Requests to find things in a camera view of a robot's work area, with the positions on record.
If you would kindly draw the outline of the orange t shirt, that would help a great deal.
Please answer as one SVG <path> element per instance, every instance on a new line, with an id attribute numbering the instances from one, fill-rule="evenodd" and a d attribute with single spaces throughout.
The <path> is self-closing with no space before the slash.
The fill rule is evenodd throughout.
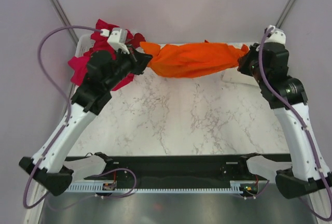
<path id="1" fill-rule="evenodd" d="M 234 68 L 249 52 L 247 45 L 236 48 L 226 43 L 192 43 L 184 45 L 140 42 L 146 54 L 153 56 L 148 63 L 157 75 L 166 78 L 196 78 Z"/>

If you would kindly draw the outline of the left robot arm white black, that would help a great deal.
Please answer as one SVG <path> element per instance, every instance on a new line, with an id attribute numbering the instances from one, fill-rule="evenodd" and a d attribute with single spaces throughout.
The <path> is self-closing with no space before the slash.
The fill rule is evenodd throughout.
<path id="1" fill-rule="evenodd" d="M 132 47 L 118 50 L 115 55 L 106 50 L 94 52 L 64 118 L 43 147 L 31 158 L 23 157 L 19 166 L 53 196 L 61 195 L 71 183 L 90 176 L 112 177 L 114 167 L 101 152 L 75 161 L 67 161 L 66 157 L 81 133 L 111 100 L 111 90 L 129 74 L 143 74 L 152 58 Z"/>

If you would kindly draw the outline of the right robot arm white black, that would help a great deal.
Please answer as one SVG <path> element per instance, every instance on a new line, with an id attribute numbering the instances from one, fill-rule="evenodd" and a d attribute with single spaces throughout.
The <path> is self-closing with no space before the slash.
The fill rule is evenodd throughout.
<path id="1" fill-rule="evenodd" d="M 303 84 L 288 73 L 289 52 L 283 44 L 265 43 L 262 62 L 271 87 L 282 97 L 279 100 L 265 85 L 259 69 L 259 44 L 250 45 L 249 52 L 239 59 L 238 71 L 252 76 L 263 98 L 277 117 L 290 153 L 290 162 L 275 162 L 265 155 L 244 155 L 238 165 L 238 174 L 243 179 L 261 176 L 276 184 L 281 195 L 287 199 L 317 192 L 325 187 L 323 179 L 331 185 L 331 170 L 322 157 L 312 134 L 308 98 Z"/>

